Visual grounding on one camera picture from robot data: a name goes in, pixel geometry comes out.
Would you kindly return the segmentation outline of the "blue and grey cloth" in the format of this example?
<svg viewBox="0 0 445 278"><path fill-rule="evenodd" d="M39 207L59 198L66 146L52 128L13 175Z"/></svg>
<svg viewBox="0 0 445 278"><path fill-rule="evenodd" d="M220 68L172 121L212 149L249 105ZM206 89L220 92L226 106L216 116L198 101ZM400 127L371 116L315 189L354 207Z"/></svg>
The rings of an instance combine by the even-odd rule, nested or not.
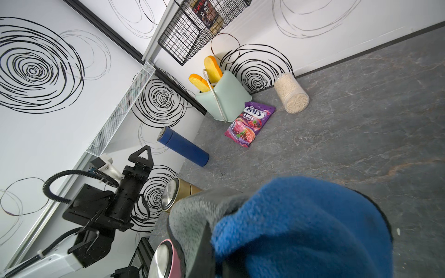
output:
<svg viewBox="0 0 445 278"><path fill-rule="evenodd" d="M368 196L308 177L179 200L167 229L184 278L390 278L391 226Z"/></svg>

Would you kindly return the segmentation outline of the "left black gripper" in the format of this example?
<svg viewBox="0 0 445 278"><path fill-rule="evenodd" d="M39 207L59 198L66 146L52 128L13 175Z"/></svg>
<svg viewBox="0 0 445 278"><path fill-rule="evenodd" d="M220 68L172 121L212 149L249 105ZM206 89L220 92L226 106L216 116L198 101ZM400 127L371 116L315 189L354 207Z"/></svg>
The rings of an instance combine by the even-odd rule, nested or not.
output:
<svg viewBox="0 0 445 278"><path fill-rule="evenodd" d="M143 185L154 167L151 147L145 145L128 157L135 166L124 168L124 179L121 181L111 202L111 219L115 226L133 226L131 214L138 201Z"/></svg>

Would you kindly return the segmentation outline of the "blue thermos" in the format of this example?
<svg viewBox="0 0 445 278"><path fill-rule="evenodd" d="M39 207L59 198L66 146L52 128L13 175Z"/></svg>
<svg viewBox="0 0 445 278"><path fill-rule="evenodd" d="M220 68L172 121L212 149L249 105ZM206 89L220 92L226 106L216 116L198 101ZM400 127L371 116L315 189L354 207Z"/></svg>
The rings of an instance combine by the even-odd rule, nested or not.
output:
<svg viewBox="0 0 445 278"><path fill-rule="evenodd" d="M170 127L161 130L157 141L200 167L204 167L209 161L210 155L206 151Z"/></svg>

